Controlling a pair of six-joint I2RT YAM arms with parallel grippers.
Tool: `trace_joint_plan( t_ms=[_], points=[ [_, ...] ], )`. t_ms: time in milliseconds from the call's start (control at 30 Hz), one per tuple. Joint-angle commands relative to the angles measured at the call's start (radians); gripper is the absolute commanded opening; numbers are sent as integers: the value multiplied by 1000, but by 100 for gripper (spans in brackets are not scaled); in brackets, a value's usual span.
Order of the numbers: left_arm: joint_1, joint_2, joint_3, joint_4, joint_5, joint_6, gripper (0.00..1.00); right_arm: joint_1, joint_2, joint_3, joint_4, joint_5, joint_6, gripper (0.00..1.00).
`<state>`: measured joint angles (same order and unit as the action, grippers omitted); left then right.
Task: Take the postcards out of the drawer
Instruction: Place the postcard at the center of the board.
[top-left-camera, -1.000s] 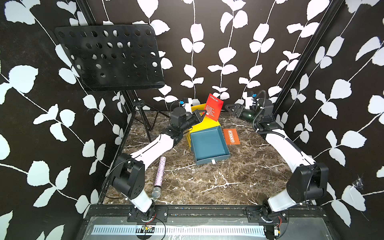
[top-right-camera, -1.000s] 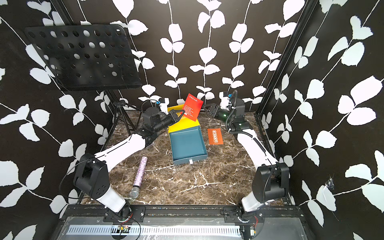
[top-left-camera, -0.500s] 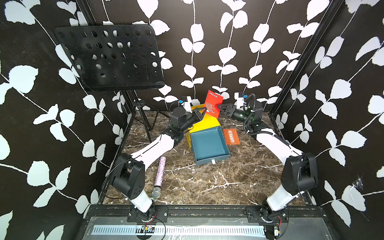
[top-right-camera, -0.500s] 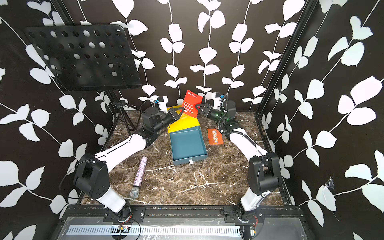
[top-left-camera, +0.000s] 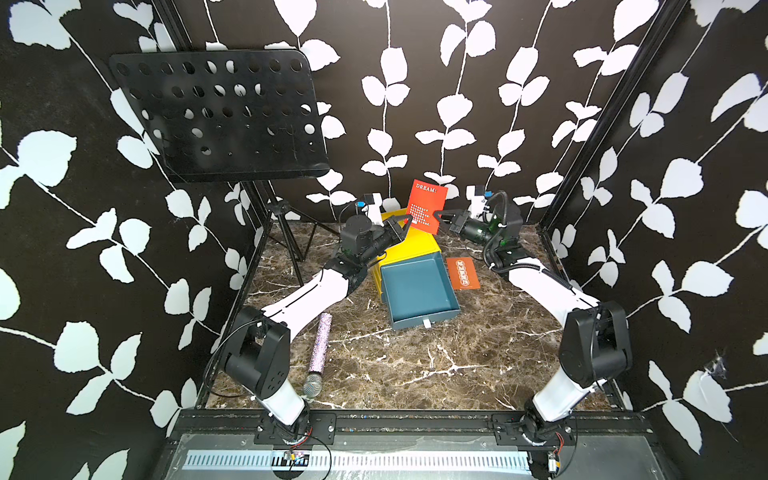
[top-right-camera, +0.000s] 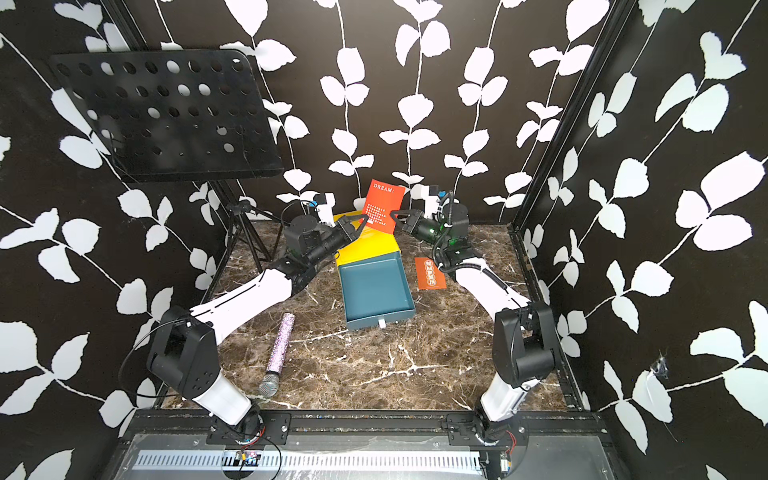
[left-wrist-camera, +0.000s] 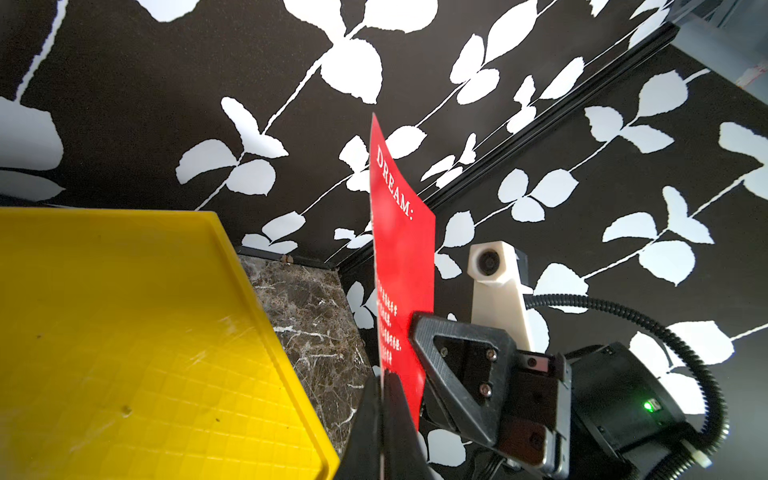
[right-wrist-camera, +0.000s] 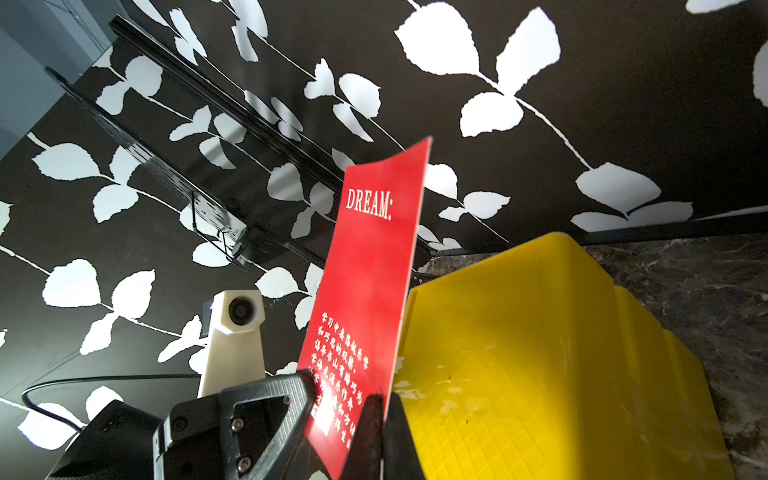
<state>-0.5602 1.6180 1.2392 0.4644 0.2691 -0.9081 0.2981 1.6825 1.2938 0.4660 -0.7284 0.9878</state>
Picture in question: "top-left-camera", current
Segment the red dream postcard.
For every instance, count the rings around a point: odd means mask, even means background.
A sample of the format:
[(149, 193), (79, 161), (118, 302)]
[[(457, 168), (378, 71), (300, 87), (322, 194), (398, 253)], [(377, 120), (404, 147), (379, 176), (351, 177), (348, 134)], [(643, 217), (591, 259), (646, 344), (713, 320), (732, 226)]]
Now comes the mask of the red dream postcard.
[(412, 227), (436, 235), (440, 221), (434, 216), (445, 205), (448, 189), (415, 180), (409, 196), (407, 212), (412, 216)]

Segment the orange postcard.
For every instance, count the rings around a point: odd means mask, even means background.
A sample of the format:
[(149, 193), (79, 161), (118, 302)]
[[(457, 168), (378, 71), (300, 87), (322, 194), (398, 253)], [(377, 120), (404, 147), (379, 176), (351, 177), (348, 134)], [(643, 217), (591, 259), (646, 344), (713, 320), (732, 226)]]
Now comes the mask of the orange postcard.
[(471, 257), (451, 257), (446, 259), (446, 266), (454, 290), (476, 290), (480, 282)]

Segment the teal top drawer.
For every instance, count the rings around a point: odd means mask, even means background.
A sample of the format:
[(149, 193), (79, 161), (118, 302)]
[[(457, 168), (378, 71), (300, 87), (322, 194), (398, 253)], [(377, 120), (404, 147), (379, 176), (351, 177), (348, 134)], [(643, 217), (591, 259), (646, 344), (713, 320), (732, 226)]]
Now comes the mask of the teal top drawer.
[(440, 252), (385, 265), (382, 298), (394, 330), (430, 328), (461, 312)]

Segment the yellow drawer cabinet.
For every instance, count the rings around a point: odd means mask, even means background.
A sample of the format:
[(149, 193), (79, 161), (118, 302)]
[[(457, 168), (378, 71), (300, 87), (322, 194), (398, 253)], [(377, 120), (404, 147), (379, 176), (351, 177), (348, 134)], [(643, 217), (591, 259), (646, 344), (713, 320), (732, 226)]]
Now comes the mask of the yellow drawer cabinet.
[(377, 263), (373, 267), (372, 274), (380, 297), (383, 297), (383, 267), (440, 251), (441, 249), (432, 234), (411, 228), (406, 239), (388, 248), (385, 254), (377, 259)]

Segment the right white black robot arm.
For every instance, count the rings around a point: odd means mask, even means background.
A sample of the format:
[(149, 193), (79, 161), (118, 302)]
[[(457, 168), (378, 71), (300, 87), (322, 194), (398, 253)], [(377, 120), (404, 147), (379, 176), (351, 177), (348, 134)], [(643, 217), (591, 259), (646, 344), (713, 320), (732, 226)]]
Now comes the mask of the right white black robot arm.
[(489, 270), (530, 295), (562, 327), (559, 367), (526, 406), (529, 430), (564, 420), (589, 394), (632, 367), (625, 310), (580, 291), (528, 252), (520, 243), (520, 209), (505, 192), (485, 193), (481, 205), (438, 210), (432, 217), (480, 245)]

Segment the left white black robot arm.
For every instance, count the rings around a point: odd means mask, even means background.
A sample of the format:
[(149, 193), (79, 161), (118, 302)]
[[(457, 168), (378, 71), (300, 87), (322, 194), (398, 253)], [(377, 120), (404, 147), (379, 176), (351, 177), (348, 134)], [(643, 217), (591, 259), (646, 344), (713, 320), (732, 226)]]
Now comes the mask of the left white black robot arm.
[(223, 372), (255, 396), (290, 443), (311, 430), (309, 406), (288, 380), (292, 341), (312, 320), (353, 293), (374, 261), (406, 239), (412, 223), (410, 214), (378, 224), (365, 214), (350, 217), (335, 255), (311, 280), (274, 304), (242, 308), (221, 340)]

